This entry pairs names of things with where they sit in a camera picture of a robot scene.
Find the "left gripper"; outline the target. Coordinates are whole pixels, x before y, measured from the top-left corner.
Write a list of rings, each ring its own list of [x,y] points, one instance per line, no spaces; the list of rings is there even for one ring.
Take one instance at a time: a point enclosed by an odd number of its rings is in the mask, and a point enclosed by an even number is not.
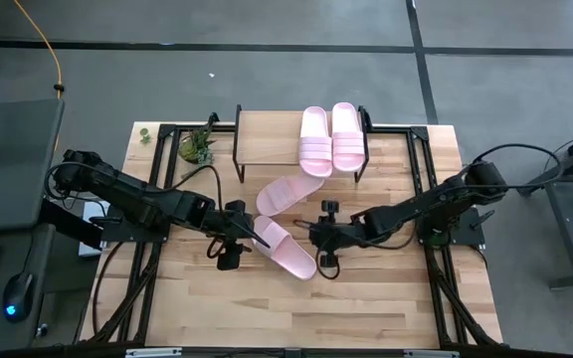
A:
[[[225,205],[224,235],[218,237],[221,243],[216,251],[217,269],[233,270],[240,266],[241,255],[253,248],[269,248],[270,245],[250,227],[252,216],[246,212],[246,203],[235,200]]]

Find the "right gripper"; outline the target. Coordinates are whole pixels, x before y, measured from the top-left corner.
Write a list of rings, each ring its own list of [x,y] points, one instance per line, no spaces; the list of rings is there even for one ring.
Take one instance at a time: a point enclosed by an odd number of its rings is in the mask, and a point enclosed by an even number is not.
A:
[[[323,200],[322,216],[315,223],[294,220],[296,227],[308,230],[306,241],[316,247],[317,264],[320,269],[338,269],[339,258],[335,253],[339,249],[359,246],[364,240],[364,231],[360,224],[353,221],[348,224],[337,223],[335,215],[339,212],[339,203]]]

